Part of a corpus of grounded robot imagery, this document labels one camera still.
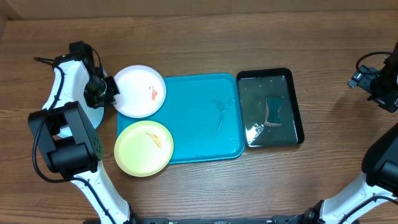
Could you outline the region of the white plate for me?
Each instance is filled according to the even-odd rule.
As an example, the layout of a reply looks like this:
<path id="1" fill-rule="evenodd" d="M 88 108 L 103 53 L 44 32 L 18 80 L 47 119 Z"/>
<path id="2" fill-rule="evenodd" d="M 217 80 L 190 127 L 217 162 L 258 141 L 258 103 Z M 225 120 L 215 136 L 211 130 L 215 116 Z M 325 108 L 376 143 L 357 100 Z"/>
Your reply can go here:
<path id="1" fill-rule="evenodd" d="M 160 109 L 165 101 L 166 86 L 159 72 L 145 65 L 132 65 L 120 70 L 114 80 L 119 94 L 116 110 L 130 118 L 145 118 Z"/>

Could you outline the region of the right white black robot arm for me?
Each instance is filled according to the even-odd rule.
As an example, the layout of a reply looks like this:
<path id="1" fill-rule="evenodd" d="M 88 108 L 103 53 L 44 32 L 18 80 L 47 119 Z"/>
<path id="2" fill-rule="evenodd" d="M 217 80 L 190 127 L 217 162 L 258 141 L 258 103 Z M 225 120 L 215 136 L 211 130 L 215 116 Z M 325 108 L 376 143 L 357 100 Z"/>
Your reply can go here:
<path id="1" fill-rule="evenodd" d="M 397 50 L 384 52 L 384 66 L 378 70 L 356 62 L 351 88 L 367 91 L 369 101 L 394 113 L 397 111 Z M 319 201 L 289 223 L 350 224 L 378 205 L 397 203 L 397 126 L 383 134 L 365 153 L 361 173 L 332 198 Z"/>

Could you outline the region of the green dish sponge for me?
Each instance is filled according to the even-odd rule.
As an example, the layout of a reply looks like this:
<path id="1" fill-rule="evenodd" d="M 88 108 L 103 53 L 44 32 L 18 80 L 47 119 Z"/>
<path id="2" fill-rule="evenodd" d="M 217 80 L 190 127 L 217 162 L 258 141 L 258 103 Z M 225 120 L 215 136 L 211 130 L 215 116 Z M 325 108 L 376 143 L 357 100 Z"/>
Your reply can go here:
<path id="1" fill-rule="evenodd" d="M 278 97 L 269 96 L 266 98 L 266 126 L 280 126 L 282 121 L 279 116 L 279 111 L 282 107 L 283 100 Z"/>

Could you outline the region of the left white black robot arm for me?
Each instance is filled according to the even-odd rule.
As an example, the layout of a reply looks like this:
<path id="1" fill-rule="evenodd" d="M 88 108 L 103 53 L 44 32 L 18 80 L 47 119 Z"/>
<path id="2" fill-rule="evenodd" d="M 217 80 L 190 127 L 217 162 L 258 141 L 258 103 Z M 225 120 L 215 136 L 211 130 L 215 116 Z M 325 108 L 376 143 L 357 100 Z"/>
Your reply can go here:
<path id="1" fill-rule="evenodd" d="M 65 72 L 52 59 L 40 58 L 60 73 L 58 90 L 46 109 L 33 112 L 28 125 L 34 137 L 32 163 L 46 182 L 70 182 L 85 195 L 100 223 L 135 223 L 131 206 L 112 184 L 103 165 L 103 145 L 78 101 L 56 104 L 65 85 Z"/>

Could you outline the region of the light blue plate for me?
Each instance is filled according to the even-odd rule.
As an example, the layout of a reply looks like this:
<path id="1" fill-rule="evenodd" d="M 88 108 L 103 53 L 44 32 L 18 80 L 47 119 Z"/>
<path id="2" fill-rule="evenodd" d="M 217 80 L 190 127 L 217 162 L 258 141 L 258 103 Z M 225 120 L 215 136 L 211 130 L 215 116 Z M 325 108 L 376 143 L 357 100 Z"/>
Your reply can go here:
<path id="1" fill-rule="evenodd" d="M 100 107 L 97 109 L 90 108 L 86 105 L 82 105 L 84 112 L 86 113 L 88 119 L 90 120 L 93 127 L 96 129 L 102 122 L 104 116 L 104 108 Z M 58 134 L 61 138 L 67 138 L 72 135 L 69 126 L 63 126 Z"/>

